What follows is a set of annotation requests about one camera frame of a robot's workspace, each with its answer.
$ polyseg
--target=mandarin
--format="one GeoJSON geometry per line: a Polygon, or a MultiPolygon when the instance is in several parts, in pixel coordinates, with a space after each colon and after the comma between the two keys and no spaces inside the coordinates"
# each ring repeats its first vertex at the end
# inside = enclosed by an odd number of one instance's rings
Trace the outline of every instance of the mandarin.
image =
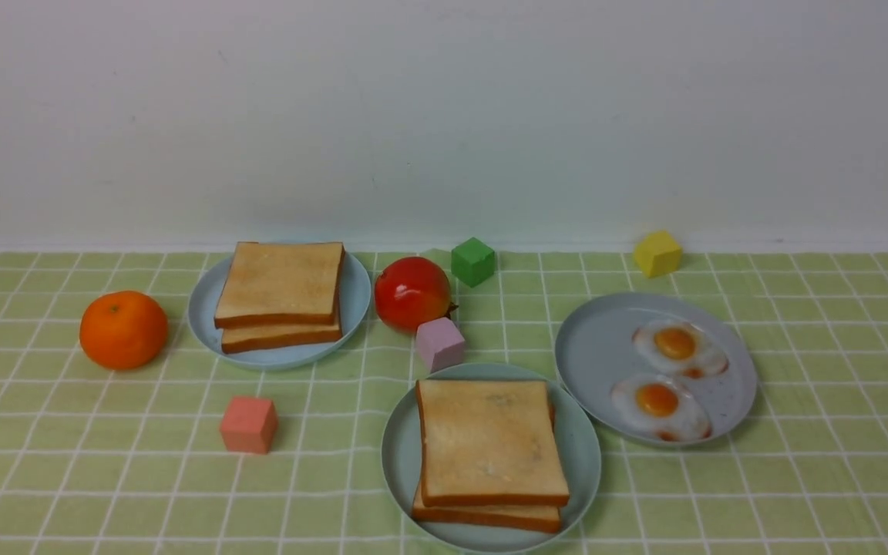
{"type": "Polygon", "coordinates": [[[152,361],[169,334],[170,321],[163,307],[138,291],[99,296],[81,317],[82,351],[109,370],[130,370],[152,361]]]}

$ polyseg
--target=tomato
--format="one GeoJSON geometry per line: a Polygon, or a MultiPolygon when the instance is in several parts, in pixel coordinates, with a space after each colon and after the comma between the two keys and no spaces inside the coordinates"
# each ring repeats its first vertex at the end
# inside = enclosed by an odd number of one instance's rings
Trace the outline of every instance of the tomato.
{"type": "Polygon", "coordinates": [[[425,257],[402,257],[375,282],[376,314],[392,329],[415,334],[420,324],[451,317],[451,284],[440,266],[425,257]]]}

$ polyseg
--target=green cube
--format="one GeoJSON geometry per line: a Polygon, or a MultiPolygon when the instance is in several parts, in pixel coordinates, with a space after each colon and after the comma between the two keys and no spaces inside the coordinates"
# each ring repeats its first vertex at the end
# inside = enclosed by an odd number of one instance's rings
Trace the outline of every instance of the green cube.
{"type": "Polygon", "coordinates": [[[469,288],[496,273],[496,251],[475,237],[451,249],[451,274],[469,288]]]}

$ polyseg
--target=fried egg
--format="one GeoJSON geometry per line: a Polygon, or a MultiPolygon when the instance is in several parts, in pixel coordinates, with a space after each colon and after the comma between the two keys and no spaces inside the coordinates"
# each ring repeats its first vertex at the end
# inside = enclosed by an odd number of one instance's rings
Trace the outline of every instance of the fried egg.
{"type": "Polygon", "coordinates": [[[670,376],[642,372],[616,382],[610,401],[628,425],[664,442],[711,436],[711,419],[704,407],[670,376]]]}
{"type": "Polygon", "coordinates": [[[653,368],[691,379],[716,376],[728,369],[722,348],[701,330],[674,319],[653,320],[632,334],[632,345],[653,368]]]}

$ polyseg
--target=toy block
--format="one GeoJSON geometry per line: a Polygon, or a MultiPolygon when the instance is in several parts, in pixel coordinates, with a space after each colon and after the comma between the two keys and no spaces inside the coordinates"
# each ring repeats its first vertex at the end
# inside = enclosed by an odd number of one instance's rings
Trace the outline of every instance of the toy block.
{"type": "Polygon", "coordinates": [[[660,230],[642,238],[632,257],[646,278],[655,278],[677,271],[683,253],[680,243],[666,230],[660,230]]]}
{"type": "Polygon", "coordinates": [[[450,318],[438,318],[416,328],[416,351],[430,372],[465,361],[465,338],[450,318]]]}
{"type": "Polygon", "coordinates": [[[265,454],[269,453],[278,426],[279,418],[271,400],[235,396],[218,429],[225,441],[225,449],[265,454]]]}
{"type": "Polygon", "coordinates": [[[451,274],[469,288],[496,273],[496,251],[475,237],[451,249],[451,274]]]}

